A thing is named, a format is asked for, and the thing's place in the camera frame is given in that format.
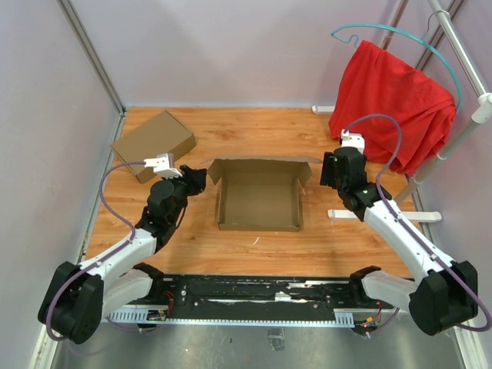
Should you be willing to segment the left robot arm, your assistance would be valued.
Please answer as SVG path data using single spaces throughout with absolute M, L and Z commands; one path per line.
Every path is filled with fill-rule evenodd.
M 123 239 L 109 249 L 83 261 L 60 264 L 52 277 L 38 311 L 53 341 L 86 342 L 102 319 L 123 305 L 142 298 L 158 303 L 165 286 L 138 266 L 158 253 L 181 225 L 188 199 L 206 189 L 207 171 L 187 165 L 178 168 L 167 157 L 148 158 L 139 163 L 160 177 L 151 186 L 141 218 L 132 224 L 109 212 L 130 228 Z

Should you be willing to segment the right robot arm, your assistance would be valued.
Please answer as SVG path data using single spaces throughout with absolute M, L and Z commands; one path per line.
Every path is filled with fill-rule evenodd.
M 354 147 L 324 154 L 320 183 L 342 200 L 343 214 L 376 231 L 411 272 L 410 280 L 376 266 L 350 276 L 348 297 L 359 308 L 379 300 L 408 312 L 427 335 L 434 336 L 478 314 L 478 276 L 468 261 L 456 262 L 430 242 L 404 216 L 391 195 L 368 181 L 366 157 Z

